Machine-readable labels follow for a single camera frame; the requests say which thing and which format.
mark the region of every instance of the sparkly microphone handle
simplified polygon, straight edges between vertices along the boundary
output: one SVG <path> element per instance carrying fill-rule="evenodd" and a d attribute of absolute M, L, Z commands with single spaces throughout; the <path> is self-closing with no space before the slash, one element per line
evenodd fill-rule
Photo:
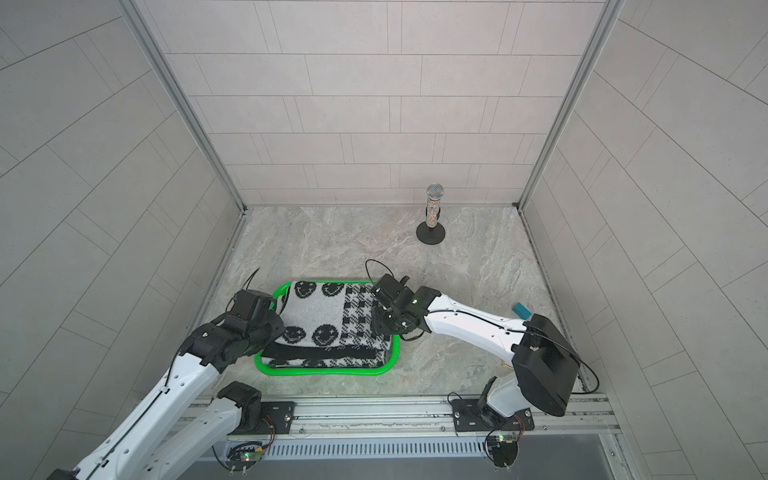
<path fill-rule="evenodd" d="M 444 190 L 441 184 L 432 184 L 427 187 L 427 227 L 435 228 L 437 215 L 440 213 L 440 197 Z"/>

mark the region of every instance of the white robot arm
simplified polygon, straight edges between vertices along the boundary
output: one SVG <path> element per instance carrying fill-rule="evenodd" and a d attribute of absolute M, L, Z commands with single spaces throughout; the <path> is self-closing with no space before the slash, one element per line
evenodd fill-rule
<path fill-rule="evenodd" d="M 407 280 L 384 275 L 376 282 L 382 306 L 374 309 L 375 333 L 399 335 L 417 328 L 442 333 L 513 365 L 515 371 L 491 379 L 477 401 L 488 429 L 500 429 L 530 406 L 564 415 L 579 361 L 548 319 L 492 315 L 425 286 L 413 293 Z M 254 432 L 262 421 L 261 394 L 233 382 L 205 413 L 157 449 L 184 410 L 227 366 L 283 334 L 271 295 L 241 290 L 234 299 L 229 312 L 192 332 L 163 378 L 109 438 L 75 470 L 56 470 L 48 480 L 173 480 L 223 436 Z"/>

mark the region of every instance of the black and white blanket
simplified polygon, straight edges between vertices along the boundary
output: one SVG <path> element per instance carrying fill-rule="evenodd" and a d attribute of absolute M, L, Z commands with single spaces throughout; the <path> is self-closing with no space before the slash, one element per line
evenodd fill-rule
<path fill-rule="evenodd" d="M 383 366 L 392 337 L 371 333 L 375 305 L 369 283 L 292 282 L 276 307 L 286 331 L 261 361 L 275 368 Z"/>

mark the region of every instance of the green tray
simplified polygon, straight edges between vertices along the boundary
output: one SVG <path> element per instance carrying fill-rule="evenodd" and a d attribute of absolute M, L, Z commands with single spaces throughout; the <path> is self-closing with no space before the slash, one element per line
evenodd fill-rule
<path fill-rule="evenodd" d="M 314 280 L 316 282 L 323 283 L 370 283 L 368 280 Z M 277 287 L 273 296 L 278 298 L 285 295 L 290 288 L 290 282 L 286 282 L 283 285 Z M 400 354 L 400 337 L 397 335 L 392 336 L 392 352 L 389 354 L 389 361 L 384 365 L 375 369 L 358 369 L 358 368 L 330 368 L 330 369 L 300 369 L 295 367 L 289 367 L 284 369 L 275 369 L 271 366 L 264 365 L 261 362 L 261 352 L 258 352 L 253 361 L 256 363 L 256 368 L 264 375 L 269 376 L 297 376 L 297 375 L 368 375 L 376 376 L 381 375 L 384 372 L 388 372 Z"/>

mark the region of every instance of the marble floor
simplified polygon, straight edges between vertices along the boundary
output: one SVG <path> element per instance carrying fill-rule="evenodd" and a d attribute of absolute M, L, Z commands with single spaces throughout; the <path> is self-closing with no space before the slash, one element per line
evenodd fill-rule
<path fill-rule="evenodd" d="M 429 246 L 415 236 L 424 207 L 258 207 L 250 212 L 237 248 L 207 311 L 225 310 L 232 294 L 257 268 L 251 288 L 273 292 L 289 280 L 364 280 L 363 262 L 386 263 L 408 285 L 436 288 L 481 310 L 514 316 L 521 302 L 554 319 L 554 306 L 517 210 L 443 207 L 445 240 Z M 374 279 L 383 268 L 370 264 Z M 480 393 L 508 367 L 486 351 L 451 336 L 425 334 L 401 342 L 395 366 L 381 376 L 287 376 L 260 373 L 242 358 L 216 389 L 238 380 L 264 395 L 424 395 Z"/>

